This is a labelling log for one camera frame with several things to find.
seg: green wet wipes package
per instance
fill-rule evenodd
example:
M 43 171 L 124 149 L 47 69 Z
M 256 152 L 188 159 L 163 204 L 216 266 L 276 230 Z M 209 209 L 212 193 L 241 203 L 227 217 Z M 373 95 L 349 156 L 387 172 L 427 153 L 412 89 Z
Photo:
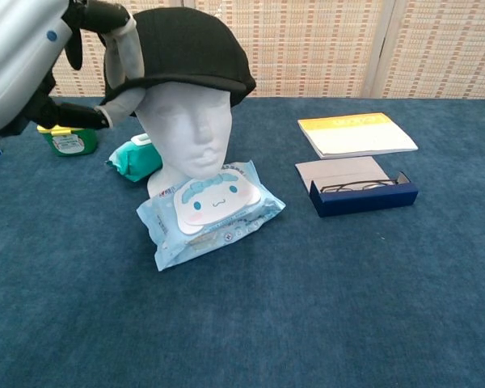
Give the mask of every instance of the green wet wipes package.
M 162 158 L 149 137 L 143 133 L 117 148 L 107 164 L 115 167 L 127 179 L 137 182 L 162 168 Z

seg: yellow booklet cover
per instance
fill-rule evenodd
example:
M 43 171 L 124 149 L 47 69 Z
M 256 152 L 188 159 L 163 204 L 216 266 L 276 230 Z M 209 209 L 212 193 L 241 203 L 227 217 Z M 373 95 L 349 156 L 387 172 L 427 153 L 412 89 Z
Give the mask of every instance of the yellow booklet cover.
M 418 149 L 413 140 L 384 113 L 301 119 L 298 124 L 321 159 Z

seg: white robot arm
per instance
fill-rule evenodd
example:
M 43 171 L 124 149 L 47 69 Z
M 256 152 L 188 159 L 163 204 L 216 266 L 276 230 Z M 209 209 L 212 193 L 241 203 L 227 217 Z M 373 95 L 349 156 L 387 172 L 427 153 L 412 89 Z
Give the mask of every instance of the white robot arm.
M 108 79 L 144 75 L 136 23 L 123 6 L 97 0 L 0 0 L 0 137 L 20 134 L 30 121 L 45 128 L 111 124 L 101 109 L 57 104 L 49 97 L 56 85 L 52 69 L 63 50 L 69 63 L 81 68 L 80 29 L 103 37 Z

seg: mannequin face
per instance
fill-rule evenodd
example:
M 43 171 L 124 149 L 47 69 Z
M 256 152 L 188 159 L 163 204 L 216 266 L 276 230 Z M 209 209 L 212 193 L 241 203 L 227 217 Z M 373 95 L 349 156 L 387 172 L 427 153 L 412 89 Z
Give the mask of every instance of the mannequin face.
M 136 113 L 163 168 L 193 179 L 219 173 L 232 128 L 228 91 L 167 82 L 150 88 Z

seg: beige woven backdrop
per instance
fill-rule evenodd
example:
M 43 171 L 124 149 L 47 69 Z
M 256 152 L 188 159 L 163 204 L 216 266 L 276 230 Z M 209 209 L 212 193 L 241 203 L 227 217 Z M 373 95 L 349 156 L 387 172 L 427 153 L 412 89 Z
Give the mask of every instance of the beige woven backdrop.
M 179 3 L 108 1 L 133 13 Z M 485 0 L 184 2 L 232 29 L 257 80 L 254 96 L 360 97 L 372 79 L 377 97 L 485 98 Z M 376 35 L 386 31 L 392 4 L 402 5 L 401 22 L 388 30 L 392 50 L 377 67 Z M 64 55 L 57 62 L 54 95 L 102 95 L 103 46 L 84 32 L 83 50 L 78 72 Z

